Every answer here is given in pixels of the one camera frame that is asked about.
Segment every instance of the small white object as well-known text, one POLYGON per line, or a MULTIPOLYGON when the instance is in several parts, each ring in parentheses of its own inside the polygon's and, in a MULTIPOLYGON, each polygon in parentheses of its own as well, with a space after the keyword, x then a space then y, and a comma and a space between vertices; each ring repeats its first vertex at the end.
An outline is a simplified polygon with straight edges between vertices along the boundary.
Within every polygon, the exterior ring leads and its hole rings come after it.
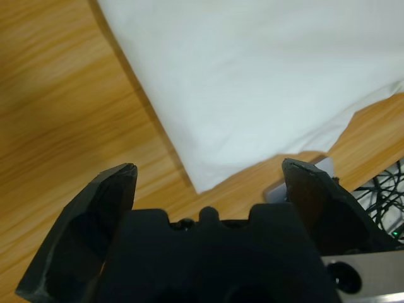
POLYGON ((98 1, 197 192, 403 88, 402 0, 98 1))

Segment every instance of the black cable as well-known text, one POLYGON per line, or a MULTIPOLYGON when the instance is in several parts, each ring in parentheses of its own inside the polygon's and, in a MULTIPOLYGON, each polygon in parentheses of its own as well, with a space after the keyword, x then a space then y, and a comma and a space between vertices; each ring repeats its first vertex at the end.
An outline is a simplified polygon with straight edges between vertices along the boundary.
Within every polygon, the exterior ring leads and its hole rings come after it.
POLYGON ((388 170, 381 172, 379 175, 372 179, 373 186, 361 186, 355 191, 361 191, 357 200, 362 199, 364 196, 371 194, 376 195, 375 201, 369 205, 366 212, 371 215, 375 224, 383 231, 386 229, 383 225, 383 217, 390 211, 391 208, 396 208, 404 213, 404 193, 398 191, 400 182, 404 180, 404 173, 401 171, 401 162, 396 162, 397 172, 392 173, 388 170))

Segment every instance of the wooden table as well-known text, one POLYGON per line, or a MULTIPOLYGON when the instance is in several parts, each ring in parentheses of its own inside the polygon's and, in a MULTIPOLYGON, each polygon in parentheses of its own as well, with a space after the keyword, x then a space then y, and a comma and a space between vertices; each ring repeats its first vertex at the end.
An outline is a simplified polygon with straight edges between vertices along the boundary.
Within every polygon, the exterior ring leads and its hole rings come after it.
MULTIPOLYGON (((135 207, 171 220, 207 205, 246 218, 282 178, 280 155, 196 195, 95 1, 0 7, 0 302, 20 301, 13 291, 62 207, 101 170, 134 162, 135 207)), ((403 99, 359 112, 329 152, 348 190, 404 156, 403 99)))

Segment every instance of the white cloth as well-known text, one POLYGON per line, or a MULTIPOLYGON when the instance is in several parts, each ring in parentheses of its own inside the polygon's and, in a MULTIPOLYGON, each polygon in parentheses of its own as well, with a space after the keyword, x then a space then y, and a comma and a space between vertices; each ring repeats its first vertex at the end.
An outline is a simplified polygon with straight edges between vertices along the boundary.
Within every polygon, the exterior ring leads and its hole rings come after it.
POLYGON ((98 1, 197 192, 402 90, 403 0, 98 1))

